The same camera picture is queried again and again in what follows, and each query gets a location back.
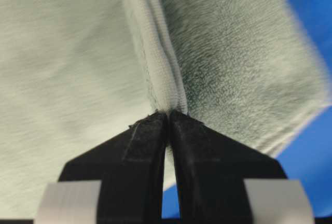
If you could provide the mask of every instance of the blue surface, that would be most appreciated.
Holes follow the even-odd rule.
[[[332,75],[332,0],[288,0]],[[300,179],[316,217],[332,215],[332,107],[278,157],[289,178]],[[163,218],[179,215],[176,186],[164,192]]]

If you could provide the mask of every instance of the microfiber cloth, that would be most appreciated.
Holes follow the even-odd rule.
[[[0,0],[0,219],[153,113],[122,0]]]
[[[160,3],[188,112],[210,128],[276,156],[329,105],[324,65],[287,0]]]
[[[0,11],[0,218],[33,218],[65,162],[156,109],[275,155],[329,103],[286,0],[0,0]]]

